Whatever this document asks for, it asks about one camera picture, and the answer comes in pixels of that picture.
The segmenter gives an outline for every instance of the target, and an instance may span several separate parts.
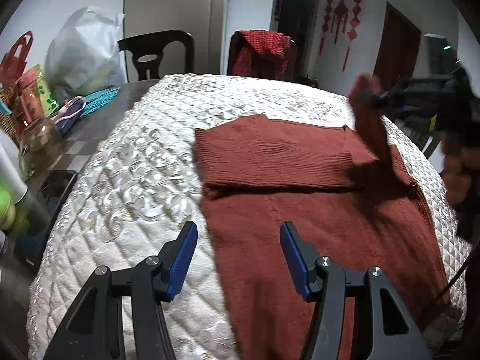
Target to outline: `red checkered cloth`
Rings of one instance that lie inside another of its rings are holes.
[[[290,48],[290,37],[266,30],[239,32],[246,45],[238,54],[232,75],[281,80],[287,69],[286,50]]]

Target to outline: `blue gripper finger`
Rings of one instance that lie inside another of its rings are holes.
[[[166,254],[170,256],[162,255],[164,248],[160,251],[159,257],[164,261],[163,268],[169,268],[169,277],[167,282],[169,286],[166,289],[166,296],[173,300],[175,295],[179,294],[182,290],[185,276],[187,275],[188,268],[190,266],[191,259],[197,246],[198,230],[195,223],[188,221],[183,226],[177,239],[172,243],[172,249],[165,250]]]
[[[297,293],[306,302],[314,301],[313,295],[321,291],[323,284],[315,267],[320,257],[315,246],[304,241],[290,221],[280,226],[280,245]]]

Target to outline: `snack bag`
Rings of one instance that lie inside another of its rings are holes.
[[[57,100],[53,98],[47,83],[45,82],[42,69],[39,64],[36,64],[32,69],[35,70],[35,76],[37,78],[37,90],[40,98],[40,104],[42,105],[43,114],[49,116],[56,112],[60,106]]]

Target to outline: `wooden door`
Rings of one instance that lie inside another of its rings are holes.
[[[316,0],[281,0],[277,31],[290,36],[297,45],[294,77],[304,70],[316,5]]]
[[[384,89],[412,77],[420,47],[421,31],[387,2],[382,42],[373,73]]]

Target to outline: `black cable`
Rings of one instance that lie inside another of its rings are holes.
[[[455,274],[455,276],[448,282],[448,284],[446,285],[446,287],[440,291],[440,293],[435,297],[434,300],[431,301],[430,304],[428,304],[422,311],[421,313],[421,316],[419,318],[419,321],[422,321],[423,318],[425,317],[425,315],[427,314],[428,311],[430,311],[430,309],[435,306],[435,304],[438,302],[438,300],[440,300],[441,298],[443,298],[443,296],[447,293],[448,290],[450,290],[450,288],[452,288],[453,284],[455,284],[455,282],[458,280],[458,278],[460,276],[462,276],[462,273],[464,273],[465,269],[468,267],[468,265],[470,264],[470,260],[472,259],[472,256],[475,254],[475,251],[477,250],[478,248],[478,245],[480,244],[480,238],[478,239],[477,243],[475,244],[475,246],[472,248],[470,254],[467,256],[467,258],[465,259],[465,261],[463,262],[462,266],[460,267],[460,269],[457,271],[457,273]]]

